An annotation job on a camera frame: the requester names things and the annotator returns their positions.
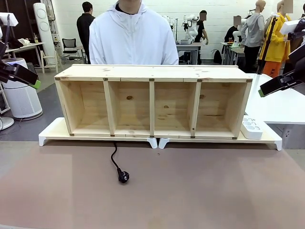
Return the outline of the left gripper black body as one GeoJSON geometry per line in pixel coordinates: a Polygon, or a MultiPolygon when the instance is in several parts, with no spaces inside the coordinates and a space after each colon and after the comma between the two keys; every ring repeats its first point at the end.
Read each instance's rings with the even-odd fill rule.
{"type": "Polygon", "coordinates": [[[5,55],[5,51],[7,49],[7,45],[0,41],[0,61],[2,61],[3,56],[5,55]]]}

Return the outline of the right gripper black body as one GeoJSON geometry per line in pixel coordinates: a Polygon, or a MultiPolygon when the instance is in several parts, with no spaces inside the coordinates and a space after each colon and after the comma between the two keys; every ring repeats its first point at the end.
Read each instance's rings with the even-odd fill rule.
{"type": "Polygon", "coordinates": [[[305,69],[305,46],[302,45],[289,54],[289,60],[295,70],[305,69]]]}

